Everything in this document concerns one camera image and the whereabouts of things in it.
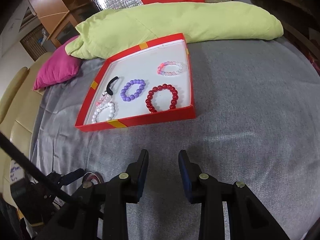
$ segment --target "beaded bracelet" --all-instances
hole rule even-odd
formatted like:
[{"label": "beaded bracelet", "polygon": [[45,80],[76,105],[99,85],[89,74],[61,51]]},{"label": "beaded bracelet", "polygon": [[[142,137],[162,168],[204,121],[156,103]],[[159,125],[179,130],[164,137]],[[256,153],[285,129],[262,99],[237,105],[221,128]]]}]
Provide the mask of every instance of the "beaded bracelet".
[{"label": "beaded bracelet", "polygon": [[172,93],[172,100],[171,100],[171,105],[170,105],[170,109],[175,109],[176,108],[176,104],[177,104],[177,100],[178,100],[178,91],[176,90],[175,87],[173,87],[172,85],[167,85],[167,84],[163,84],[162,86],[157,86],[152,88],[152,90],[149,91],[149,94],[147,96],[146,99],[146,104],[147,104],[147,108],[149,109],[149,111],[151,113],[156,113],[158,112],[155,107],[152,105],[151,103],[151,99],[153,98],[153,95],[155,92],[161,91],[162,89],[168,89],[171,91]]},{"label": "beaded bracelet", "polygon": [[[133,95],[130,95],[127,97],[125,93],[129,89],[129,87],[134,84],[140,84],[140,86]],[[134,100],[135,98],[139,97],[142,90],[144,90],[145,85],[146,85],[146,83],[144,82],[143,79],[130,80],[130,82],[128,82],[121,90],[120,96],[121,96],[122,100],[130,102],[131,100]]]},{"label": "beaded bracelet", "polygon": [[106,121],[110,121],[114,117],[116,110],[115,110],[115,104],[112,102],[113,92],[110,89],[110,86],[117,79],[119,79],[119,77],[114,77],[113,79],[110,80],[106,90],[102,93],[102,97],[99,99],[98,102],[96,102],[97,109],[93,113],[92,120],[91,120],[92,123],[97,123],[98,114],[101,113],[101,111],[106,108],[108,108],[110,111],[110,114],[107,117]]},{"label": "beaded bracelet", "polygon": [[[175,66],[178,66],[179,69],[177,71],[173,71],[173,72],[166,72],[166,71],[162,71],[162,69],[165,67],[165,66],[168,66],[168,65],[175,65]],[[179,63],[179,62],[175,62],[175,61],[167,61],[167,62],[164,62],[164,63],[161,63],[158,67],[158,70],[157,70],[157,73],[159,75],[163,75],[163,76],[176,76],[176,75],[179,75],[182,73],[182,64]]]}]

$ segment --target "beige leather sofa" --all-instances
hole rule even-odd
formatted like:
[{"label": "beige leather sofa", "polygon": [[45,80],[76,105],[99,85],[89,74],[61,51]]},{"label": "beige leather sofa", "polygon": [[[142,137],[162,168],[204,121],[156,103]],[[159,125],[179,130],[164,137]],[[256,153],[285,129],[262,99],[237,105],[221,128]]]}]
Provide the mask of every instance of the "beige leather sofa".
[{"label": "beige leather sofa", "polygon": [[[44,90],[33,91],[33,83],[51,54],[43,54],[29,69],[20,69],[0,100],[0,131],[26,156],[29,156],[32,130],[44,93]],[[10,161],[0,148],[0,193],[7,203],[16,207],[10,193]]]}]

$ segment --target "pink and white beaded bracelet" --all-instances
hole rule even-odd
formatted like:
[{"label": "pink and white beaded bracelet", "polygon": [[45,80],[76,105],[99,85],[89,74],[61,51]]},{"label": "pink and white beaded bracelet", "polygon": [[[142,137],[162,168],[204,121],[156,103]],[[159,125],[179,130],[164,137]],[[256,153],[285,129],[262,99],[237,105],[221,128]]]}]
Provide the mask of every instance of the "pink and white beaded bracelet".
[{"label": "pink and white beaded bracelet", "polygon": [[[169,66],[169,65],[174,65],[174,66],[178,66],[179,69],[177,71],[173,71],[173,72],[166,72],[166,71],[162,71],[162,69],[165,66]],[[164,63],[161,63],[158,67],[157,73],[159,75],[163,75],[163,76],[176,76],[182,73],[182,64],[176,61],[167,61]]]}]

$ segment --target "black cable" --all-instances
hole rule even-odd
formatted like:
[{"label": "black cable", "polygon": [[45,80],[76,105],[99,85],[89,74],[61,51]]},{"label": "black cable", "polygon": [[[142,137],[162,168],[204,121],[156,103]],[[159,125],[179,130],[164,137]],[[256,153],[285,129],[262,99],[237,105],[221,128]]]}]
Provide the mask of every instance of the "black cable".
[{"label": "black cable", "polygon": [[[10,140],[0,132],[0,148],[2,148],[12,159],[14,159],[27,173],[35,180],[42,182],[49,190],[51,190],[58,198],[66,203],[88,209],[87,205],[76,200],[63,190],[59,189],[51,180],[49,180],[25,155],[15,147]],[[99,218],[103,219],[103,213],[98,212]]]}]

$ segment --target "gray blanket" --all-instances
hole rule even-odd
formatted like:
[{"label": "gray blanket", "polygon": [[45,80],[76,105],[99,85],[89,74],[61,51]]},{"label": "gray blanket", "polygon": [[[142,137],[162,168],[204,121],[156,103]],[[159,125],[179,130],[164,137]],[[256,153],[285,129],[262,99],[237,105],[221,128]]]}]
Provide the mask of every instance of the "gray blanket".
[{"label": "gray blanket", "polygon": [[[143,196],[127,205],[129,239],[187,240],[197,239],[200,205],[184,196],[177,157],[186,149],[219,181],[244,181],[290,239],[300,240],[320,217],[320,77],[282,38],[188,48],[196,119],[81,132],[75,120],[104,60],[84,61],[76,78],[46,90],[32,162],[44,174],[84,168],[108,181],[147,149]],[[72,194],[80,184],[63,189]]]}]

